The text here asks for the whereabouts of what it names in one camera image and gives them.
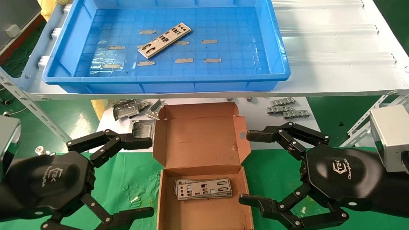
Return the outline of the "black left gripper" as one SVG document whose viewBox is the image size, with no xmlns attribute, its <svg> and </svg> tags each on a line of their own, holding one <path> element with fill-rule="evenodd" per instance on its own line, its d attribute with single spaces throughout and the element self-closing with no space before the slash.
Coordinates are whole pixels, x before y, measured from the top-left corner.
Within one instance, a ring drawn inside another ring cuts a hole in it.
<svg viewBox="0 0 409 230">
<path fill-rule="evenodd" d="M 41 230 L 77 230 L 60 222 L 86 205 L 101 220 L 96 230 L 128 230 L 135 220 L 154 215 L 152 207 L 110 215 L 90 195 L 96 180 L 94 168 L 101 167 L 121 150 L 152 147 L 152 138 L 136 138 L 132 133 L 118 134 L 107 129 L 70 140 L 66 146 L 73 151 L 13 161 L 8 170 L 9 221 L 52 215 Z M 80 154 L 96 147 L 100 149 L 89 160 Z"/>
</svg>

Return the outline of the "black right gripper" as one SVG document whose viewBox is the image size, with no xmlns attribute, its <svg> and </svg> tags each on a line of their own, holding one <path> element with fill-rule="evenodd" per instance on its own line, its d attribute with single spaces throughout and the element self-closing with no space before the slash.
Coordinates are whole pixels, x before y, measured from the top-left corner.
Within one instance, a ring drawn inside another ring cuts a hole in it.
<svg viewBox="0 0 409 230">
<path fill-rule="evenodd" d="M 374 192 L 384 174 L 377 153 L 329 147 L 329 135 L 294 122 L 248 130 L 246 139 L 276 142 L 294 159 L 304 160 L 306 168 L 306 184 L 281 202 L 257 195 L 239 195 L 240 204 L 258 208 L 263 218 L 279 221 L 286 229 L 325 229 L 340 226 L 349 219 L 349 214 L 340 206 L 354 211 L 374 208 Z M 316 147 L 307 151 L 300 141 Z M 321 206 L 327 206 L 329 212 L 302 218 L 294 215 L 291 209 L 307 195 Z"/>
</svg>

